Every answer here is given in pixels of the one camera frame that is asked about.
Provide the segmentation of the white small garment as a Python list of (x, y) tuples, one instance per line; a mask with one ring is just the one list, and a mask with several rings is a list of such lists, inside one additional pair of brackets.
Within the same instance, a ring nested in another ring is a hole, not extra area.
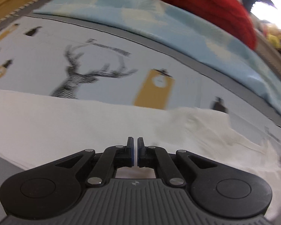
[(200, 108), (158, 110), (0, 90), (0, 157), (28, 170), (84, 149), (98, 152), (142, 137), (174, 153), (185, 149), (255, 174), (272, 188), (266, 218), (281, 211), (281, 166), (268, 140), (231, 128), (227, 114)]

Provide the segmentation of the red folded blanket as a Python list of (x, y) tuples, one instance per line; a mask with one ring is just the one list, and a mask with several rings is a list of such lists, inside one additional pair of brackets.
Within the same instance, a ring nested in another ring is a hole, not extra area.
[(249, 13), (238, 0), (162, 0), (186, 10), (233, 35), (247, 47), (257, 47)]

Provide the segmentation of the light blue patterned quilt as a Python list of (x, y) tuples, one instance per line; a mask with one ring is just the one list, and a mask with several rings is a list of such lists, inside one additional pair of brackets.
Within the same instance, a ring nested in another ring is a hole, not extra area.
[(281, 81), (253, 50), (161, 0), (52, 0), (35, 13), (96, 22), (152, 39), (230, 76), (281, 115)]

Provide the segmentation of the grey printed bed sheet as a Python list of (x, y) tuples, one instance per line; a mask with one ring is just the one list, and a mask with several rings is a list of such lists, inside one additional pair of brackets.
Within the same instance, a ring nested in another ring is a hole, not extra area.
[[(34, 0), (0, 22), (0, 90), (158, 110), (219, 111), (251, 142), (268, 140), (281, 166), (281, 115), (255, 92), (139, 34), (35, 13), (50, 1)], [(281, 224), (281, 211), (269, 220), (266, 213), (228, 219), (202, 210), (185, 190), (167, 186), (152, 168), (138, 167), (138, 138), (132, 138), (133, 166), (118, 168), (102, 187), (86, 189), (68, 211), (28, 220), (8, 215), (0, 201), (0, 224)], [(0, 157), (0, 187), (24, 171)]]

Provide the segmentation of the yellow plush toy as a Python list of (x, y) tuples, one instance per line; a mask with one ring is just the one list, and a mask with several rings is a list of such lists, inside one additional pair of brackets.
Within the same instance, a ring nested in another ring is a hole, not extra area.
[(281, 29), (274, 24), (266, 24), (263, 26), (263, 34), (267, 41), (278, 51), (281, 52)]

